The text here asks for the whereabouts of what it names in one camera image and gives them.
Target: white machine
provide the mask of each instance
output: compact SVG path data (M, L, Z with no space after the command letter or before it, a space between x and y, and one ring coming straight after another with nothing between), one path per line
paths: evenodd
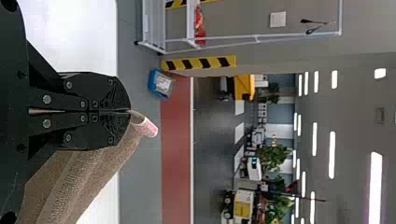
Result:
M247 173L250 180L262 180L262 164L257 157L250 157L247 159Z

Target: ceiling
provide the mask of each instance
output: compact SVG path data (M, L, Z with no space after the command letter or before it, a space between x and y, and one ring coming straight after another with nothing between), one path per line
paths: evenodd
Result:
M317 198L316 222L320 224L368 223L370 155L383 155L381 223L396 223L396 70L374 79L374 70L364 67L338 70L338 88L331 88L332 70L319 71L318 93L314 93L314 71L309 73L308 95L297 97L296 112L302 115L302 135L296 135L301 172L306 171L306 195ZM385 108L385 124L375 119L377 108ZM318 154L312 156L312 123L318 123ZM329 178L330 132L336 132L335 178ZM309 223L310 202L300 200L300 217Z

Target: pink object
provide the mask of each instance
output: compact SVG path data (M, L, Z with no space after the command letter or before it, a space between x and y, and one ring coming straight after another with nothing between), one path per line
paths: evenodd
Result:
M134 110L131 110L130 112L132 115L131 123L139 133L149 138L157 136L158 128L151 122L151 120Z

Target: floor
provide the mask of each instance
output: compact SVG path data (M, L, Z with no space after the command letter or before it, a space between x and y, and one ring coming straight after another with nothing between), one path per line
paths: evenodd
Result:
M141 34L141 1L118 0L118 73L134 110L159 128L154 139L145 138L120 170L120 224L162 224L162 152L160 99L147 88L149 70L160 58L133 42Z
M253 121L252 103L221 102L218 90L219 78L194 79L194 223L221 223L222 192L233 186L234 156L244 144L235 127L243 133Z

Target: potted plant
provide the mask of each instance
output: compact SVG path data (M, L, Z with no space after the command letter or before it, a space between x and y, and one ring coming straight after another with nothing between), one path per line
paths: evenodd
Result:
M264 171L276 172L289 154L290 151L288 148L282 145L277 145L275 147L263 146L257 150L257 156L263 164L262 169Z

